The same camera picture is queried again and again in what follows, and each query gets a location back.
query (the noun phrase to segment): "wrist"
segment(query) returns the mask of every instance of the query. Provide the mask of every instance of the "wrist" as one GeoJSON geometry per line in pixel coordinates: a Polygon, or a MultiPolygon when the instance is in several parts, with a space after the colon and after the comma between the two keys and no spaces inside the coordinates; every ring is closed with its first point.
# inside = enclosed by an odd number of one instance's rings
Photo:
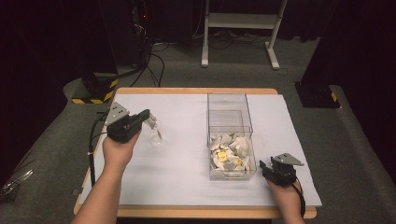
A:
{"type": "Polygon", "coordinates": [[[102,175],[111,175],[114,177],[122,177],[125,167],[105,165],[102,175]]]}
{"type": "Polygon", "coordinates": [[[305,223],[304,219],[301,217],[300,212],[293,211],[281,211],[282,219],[285,224],[302,224],[305,223]]]}

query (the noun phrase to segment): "clear plastic box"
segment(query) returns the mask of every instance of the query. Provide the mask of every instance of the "clear plastic box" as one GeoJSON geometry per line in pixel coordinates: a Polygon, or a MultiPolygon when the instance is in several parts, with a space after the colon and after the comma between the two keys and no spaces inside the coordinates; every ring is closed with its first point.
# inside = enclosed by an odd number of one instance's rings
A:
{"type": "Polygon", "coordinates": [[[207,95],[211,180],[249,180],[256,173],[253,129],[244,93],[207,95]]]}

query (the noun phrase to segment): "wooden table edge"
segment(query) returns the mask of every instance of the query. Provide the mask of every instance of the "wooden table edge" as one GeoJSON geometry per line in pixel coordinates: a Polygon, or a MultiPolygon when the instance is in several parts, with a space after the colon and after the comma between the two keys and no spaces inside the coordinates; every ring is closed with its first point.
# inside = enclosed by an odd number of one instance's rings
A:
{"type": "Polygon", "coordinates": [[[209,92],[246,93],[246,94],[277,94],[270,88],[119,88],[117,94],[202,94],[209,92]]]}
{"type": "MultiPolygon", "coordinates": [[[[74,212],[81,204],[76,203],[74,212]]],[[[305,208],[304,218],[317,215],[315,206],[305,208]]],[[[118,217],[153,217],[153,218],[245,218],[273,219],[282,218],[275,206],[220,206],[220,205],[120,205],[118,217]]]]}

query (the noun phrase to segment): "white paper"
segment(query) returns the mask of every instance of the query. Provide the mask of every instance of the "white paper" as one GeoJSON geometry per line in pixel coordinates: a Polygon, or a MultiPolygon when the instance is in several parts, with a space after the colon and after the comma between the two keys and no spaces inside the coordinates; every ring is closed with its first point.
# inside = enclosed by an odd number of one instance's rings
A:
{"type": "MultiPolygon", "coordinates": [[[[321,206],[305,155],[282,95],[248,94],[257,172],[249,181],[210,181],[206,94],[119,94],[116,102],[137,114],[144,109],[162,122],[163,142],[152,146],[141,133],[122,179],[120,204],[273,206],[259,160],[288,152],[304,163],[294,166],[306,205],[321,206]]],[[[104,166],[102,137],[95,156],[96,178],[104,166]]],[[[87,178],[80,203],[91,190],[87,178]]]]}

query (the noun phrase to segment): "gray carpet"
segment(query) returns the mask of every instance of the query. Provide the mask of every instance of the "gray carpet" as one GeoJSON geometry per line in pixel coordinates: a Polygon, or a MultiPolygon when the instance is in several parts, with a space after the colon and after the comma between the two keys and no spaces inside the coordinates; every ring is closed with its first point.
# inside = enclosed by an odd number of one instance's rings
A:
{"type": "MultiPolygon", "coordinates": [[[[153,50],[161,50],[155,53],[165,62],[163,87],[274,88],[284,95],[323,203],[317,217],[308,219],[307,223],[396,223],[396,188],[362,132],[342,88],[332,86],[342,108],[301,106],[293,82],[301,80],[317,43],[302,43],[298,38],[277,40],[275,51],[281,66],[278,71],[272,70],[262,42],[210,49],[207,68],[200,66],[201,48],[172,44],[165,50],[161,49],[166,45],[155,46],[153,50]]],[[[221,47],[224,43],[211,41],[211,44],[221,47]]],[[[158,77],[161,62],[152,57],[149,67],[158,77]]],[[[136,77],[122,78],[117,87],[130,86],[136,77]]],[[[69,99],[77,84],[75,80],[64,87],[69,99]]],[[[135,86],[154,86],[149,71],[135,86]]],[[[107,107],[108,104],[67,104],[37,139],[14,175],[34,169],[21,184],[16,201],[0,204],[0,223],[70,222],[77,200],[73,192],[81,187],[88,168],[91,126],[97,118],[96,112],[105,111],[107,107]]],[[[145,219],[131,221],[145,223],[145,219]]],[[[205,223],[204,220],[184,221],[205,223]]],[[[172,220],[159,222],[172,223],[172,220]]],[[[240,220],[238,223],[241,222],[260,221],[240,220]]]]}

